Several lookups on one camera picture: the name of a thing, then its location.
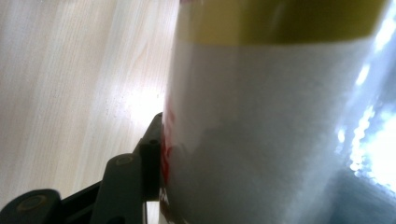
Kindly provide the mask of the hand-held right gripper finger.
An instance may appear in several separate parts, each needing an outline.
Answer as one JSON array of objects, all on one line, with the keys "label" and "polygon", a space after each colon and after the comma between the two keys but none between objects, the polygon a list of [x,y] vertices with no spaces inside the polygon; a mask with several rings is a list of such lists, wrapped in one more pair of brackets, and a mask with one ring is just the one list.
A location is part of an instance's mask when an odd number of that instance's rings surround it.
[{"label": "hand-held right gripper finger", "polygon": [[154,116],[138,143],[142,158],[143,196],[146,202],[159,200],[162,116],[162,113]]}]

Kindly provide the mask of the clear bag of white powder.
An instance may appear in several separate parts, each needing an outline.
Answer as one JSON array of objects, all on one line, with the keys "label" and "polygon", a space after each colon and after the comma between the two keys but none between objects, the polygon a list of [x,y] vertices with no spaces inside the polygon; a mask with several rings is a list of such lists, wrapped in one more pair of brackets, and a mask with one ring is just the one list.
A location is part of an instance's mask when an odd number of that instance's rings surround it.
[{"label": "clear bag of white powder", "polygon": [[396,0],[179,0],[159,224],[396,224]]}]

